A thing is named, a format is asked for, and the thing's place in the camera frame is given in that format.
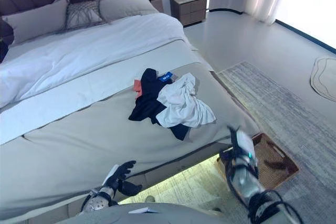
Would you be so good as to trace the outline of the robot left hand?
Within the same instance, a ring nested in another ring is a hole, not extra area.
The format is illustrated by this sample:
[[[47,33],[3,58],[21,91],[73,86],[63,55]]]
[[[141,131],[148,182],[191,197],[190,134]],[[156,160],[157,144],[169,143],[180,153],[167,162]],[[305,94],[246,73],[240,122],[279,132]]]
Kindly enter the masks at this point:
[[[107,186],[117,190],[125,196],[135,196],[142,190],[142,185],[135,185],[126,181],[127,175],[131,173],[131,169],[136,161],[128,161],[122,165],[115,165],[103,182],[103,186]]]

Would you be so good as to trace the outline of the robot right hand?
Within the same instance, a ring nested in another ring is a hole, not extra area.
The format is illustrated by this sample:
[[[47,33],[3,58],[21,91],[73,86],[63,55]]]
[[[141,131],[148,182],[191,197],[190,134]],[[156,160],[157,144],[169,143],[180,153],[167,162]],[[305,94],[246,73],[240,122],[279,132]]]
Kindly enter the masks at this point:
[[[230,131],[230,139],[233,147],[233,157],[234,158],[248,158],[249,160],[255,161],[256,154],[254,149],[254,143],[250,136],[240,129],[234,129],[228,126]]]

